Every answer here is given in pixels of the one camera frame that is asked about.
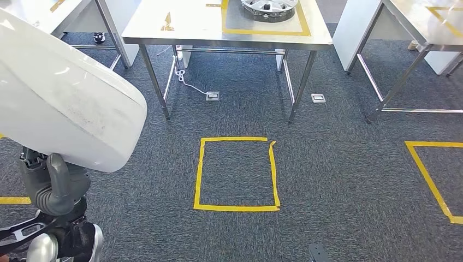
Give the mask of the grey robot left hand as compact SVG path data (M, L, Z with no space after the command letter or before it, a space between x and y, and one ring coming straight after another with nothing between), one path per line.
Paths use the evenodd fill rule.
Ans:
M86 168L66 162L59 153L45 155L24 146L19 167L32 204L51 216L70 213L91 184Z

